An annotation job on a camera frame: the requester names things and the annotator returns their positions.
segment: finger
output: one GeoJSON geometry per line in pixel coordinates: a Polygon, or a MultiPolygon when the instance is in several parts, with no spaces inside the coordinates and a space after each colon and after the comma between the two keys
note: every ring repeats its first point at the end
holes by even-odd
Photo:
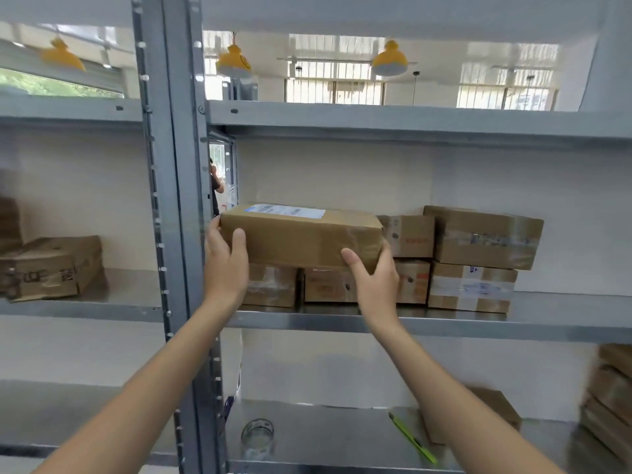
{"type": "Polygon", "coordinates": [[[214,218],[206,230],[205,246],[207,247],[207,253],[230,254],[228,245],[224,241],[224,238],[222,238],[222,235],[219,234],[219,219],[220,216],[214,218]]]}
{"type": "Polygon", "coordinates": [[[375,271],[392,270],[395,267],[395,261],[391,253],[391,245],[384,238],[382,239],[382,251],[380,258],[377,260],[375,271]]]}
{"type": "Polygon", "coordinates": [[[340,253],[343,255],[343,260],[349,268],[351,268],[353,277],[358,282],[360,279],[364,279],[368,277],[367,269],[364,267],[362,260],[359,256],[350,250],[349,248],[343,248],[340,253]]]}
{"type": "Polygon", "coordinates": [[[246,233],[241,228],[233,231],[233,254],[232,258],[248,263],[248,250],[246,249],[246,233]]]}

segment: pendant lamp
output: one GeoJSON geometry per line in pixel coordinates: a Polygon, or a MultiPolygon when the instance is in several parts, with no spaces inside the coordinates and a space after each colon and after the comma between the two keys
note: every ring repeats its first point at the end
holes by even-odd
{"type": "Polygon", "coordinates": [[[42,60],[48,63],[55,63],[65,67],[80,69],[85,71],[82,61],[77,55],[73,55],[68,51],[68,45],[63,39],[55,37],[51,40],[52,48],[42,50],[42,60]]]}
{"type": "Polygon", "coordinates": [[[219,59],[215,63],[217,74],[229,78],[250,78],[252,76],[250,63],[241,54],[241,48],[235,44],[235,41],[236,33],[233,33],[233,44],[228,47],[228,52],[219,55],[219,59]]]}
{"type": "Polygon", "coordinates": [[[399,51],[399,45],[390,39],[384,45],[384,51],[371,61],[371,71],[377,76],[397,76],[408,69],[406,55],[399,51]]]}

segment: shelf surface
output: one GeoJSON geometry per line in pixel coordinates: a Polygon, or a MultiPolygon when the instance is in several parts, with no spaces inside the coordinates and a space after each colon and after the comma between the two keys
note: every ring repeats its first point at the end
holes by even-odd
{"type": "MultiPolygon", "coordinates": [[[[632,297],[515,293],[508,315],[398,307],[414,335],[632,343],[632,297]]],[[[306,304],[296,310],[242,306],[229,327],[368,332],[355,304],[306,304]]]]}
{"type": "MultiPolygon", "coordinates": [[[[229,472],[249,474],[460,473],[445,446],[431,446],[433,465],[397,430],[391,410],[422,445],[431,446],[416,409],[353,409],[292,405],[275,401],[236,400],[226,423],[229,472]],[[253,454],[241,444],[246,423],[264,418],[274,426],[271,452],[253,454]]],[[[522,436],[568,474],[619,474],[625,468],[596,438],[574,423],[524,420],[522,436]]]]}
{"type": "Polygon", "coordinates": [[[207,101],[209,124],[225,126],[229,134],[249,136],[349,137],[415,140],[415,134],[435,133],[436,141],[464,135],[503,137],[512,144],[533,144],[534,137],[595,138],[603,142],[632,139],[624,116],[600,112],[535,112],[411,106],[364,106],[326,103],[207,101]]]}
{"type": "Polygon", "coordinates": [[[17,303],[0,299],[0,315],[162,322],[158,273],[106,269],[79,296],[17,303]]]}
{"type": "MultiPolygon", "coordinates": [[[[0,455],[48,456],[119,391],[109,386],[0,380],[0,455]]],[[[178,465],[172,420],[147,464],[178,465]]]]}
{"type": "Polygon", "coordinates": [[[140,100],[85,96],[0,95],[0,123],[107,123],[140,128],[140,100]]]}

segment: cardboard box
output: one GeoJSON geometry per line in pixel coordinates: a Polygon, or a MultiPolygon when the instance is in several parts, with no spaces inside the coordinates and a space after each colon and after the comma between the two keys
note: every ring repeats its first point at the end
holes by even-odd
{"type": "Polygon", "coordinates": [[[382,248],[382,224],[360,211],[246,204],[224,212],[221,225],[228,243],[236,228],[246,232],[257,264],[339,269],[346,266],[340,251],[351,248],[372,273],[382,248]]]}
{"type": "Polygon", "coordinates": [[[508,313],[517,271],[432,263],[429,308],[508,313]]]}
{"type": "Polygon", "coordinates": [[[581,409],[580,425],[628,466],[632,465],[632,427],[592,398],[581,409]]]}
{"type": "Polygon", "coordinates": [[[0,197],[0,253],[22,245],[20,211],[15,199],[0,197]]]}
{"type": "Polygon", "coordinates": [[[533,266],[541,219],[443,206],[426,206],[423,214],[435,217],[434,258],[441,263],[525,270],[533,266]]]}
{"type": "Polygon", "coordinates": [[[617,368],[632,379],[632,346],[628,344],[602,344],[599,346],[599,358],[617,368]]]}
{"type": "Polygon", "coordinates": [[[11,301],[79,294],[102,270],[98,236],[38,238],[0,254],[0,274],[11,301]]]}
{"type": "Polygon", "coordinates": [[[601,366],[590,380],[589,393],[632,426],[632,379],[611,366],[601,366]]]}
{"type": "Polygon", "coordinates": [[[296,268],[250,265],[243,304],[291,308],[296,302],[296,268]]]}
{"type": "Polygon", "coordinates": [[[431,258],[434,251],[432,216],[378,216],[394,258],[431,258]]]}
{"type": "MultiPolygon", "coordinates": [[[[510,402],[505,398],[505,395],[499,390],[487,389],[485,387],[468,387],[472,393],[489,406],[492,411],[503,418],[509,425],[517,431],[520,431],[522,426],[522,418],[510,402]]],[[[446,439],[441,434],[436,425],[434,425],[430,418],[422,415],[423,424],[428,434],[428,439],[432,444],[446,444],[446,439]]]]}
{"type": "MultiPolygon", "coordinates": [[[[399,273],[398,303],[425,304],[428,294],[430,263],[395,261],[399,273]]],[[[346,270],[305,270],[306,303],[357,303],[355,279],[346,270]]]]}

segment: person's left hand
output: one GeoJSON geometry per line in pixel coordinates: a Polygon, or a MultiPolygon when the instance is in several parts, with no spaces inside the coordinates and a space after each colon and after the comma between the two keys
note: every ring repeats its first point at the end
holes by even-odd
{"type": "Polygon", "coordinates": [[[233,232],[233,252],[222,238],[217,216],[206,231],[204,248],[204,302],[219,305],[228,315],[240,306],[246,294],[249,279],[246,233],[242,229],[233,232]]]}

